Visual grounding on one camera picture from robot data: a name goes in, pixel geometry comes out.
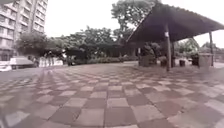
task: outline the pavilion roof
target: pavilion roof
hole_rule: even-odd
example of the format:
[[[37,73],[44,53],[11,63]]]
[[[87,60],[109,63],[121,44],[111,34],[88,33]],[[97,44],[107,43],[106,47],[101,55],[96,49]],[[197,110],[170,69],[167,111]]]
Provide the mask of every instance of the pavilion roof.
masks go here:
[[[224,29],[222,24],[202,15],[157,3],[127,41],[162,42],[164,24],[168,24],[171,42]]]

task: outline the apartment building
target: apartment building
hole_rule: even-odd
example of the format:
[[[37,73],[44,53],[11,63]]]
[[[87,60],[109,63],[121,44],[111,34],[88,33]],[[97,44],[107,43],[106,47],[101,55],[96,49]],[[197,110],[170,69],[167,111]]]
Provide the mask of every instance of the apartment building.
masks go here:
[[[0,61],[13,56],[13,46],[22,33],[44,33],[47,3],[48,0],[17,0],[0,5]]]

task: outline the sky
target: sky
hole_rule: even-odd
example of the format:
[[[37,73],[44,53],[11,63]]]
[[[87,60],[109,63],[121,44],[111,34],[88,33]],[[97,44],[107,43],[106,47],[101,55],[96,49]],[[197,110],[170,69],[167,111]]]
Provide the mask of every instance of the sky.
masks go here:
[[[45,32],[49,37],[69,35],[92,28],[119,28],[112,19],[112,4],[118,0],[48,0]],[[162,3],[181,7],[224,24],[224,0],[162,0]],[[194,37],[199,45],[209,42],[209,35]],[[213,41],[224,48],[224,31],[213,32]]]

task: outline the pavilion pillar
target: pavilion pillar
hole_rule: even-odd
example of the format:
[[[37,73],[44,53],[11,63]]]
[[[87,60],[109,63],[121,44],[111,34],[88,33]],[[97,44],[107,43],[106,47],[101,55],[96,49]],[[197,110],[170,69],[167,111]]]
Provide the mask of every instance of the pavilion pillar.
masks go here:
[[[211,66],[214,66],[214,50],[213,50],[213,39],[212,39],[212,32],[209,32],[209,39],[210,39],[210,50],[211,50],[211,54],[212,54],[212,57],[211,57]]]
[[[170,49],[170,36],[169,36],[169,26],[168,24],[164,25],[165,30],[165,39],[166,39],[166,58],[167,58],[167,64],[166,64],[166,70],[167,72],[171,69],[171,49]]]
[[[175,49],[174,49],[174,42],[171,43],[171,67],[175,67]]]

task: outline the tiled plaza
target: tiled plaza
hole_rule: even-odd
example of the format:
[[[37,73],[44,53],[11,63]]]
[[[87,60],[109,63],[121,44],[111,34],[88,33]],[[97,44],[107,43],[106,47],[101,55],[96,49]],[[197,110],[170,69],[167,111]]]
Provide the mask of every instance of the tiled plaza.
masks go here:
[[[224,84],[184,69],[163,74],[125,64],[46,68],[1,80],[0,126],[224,128]]]

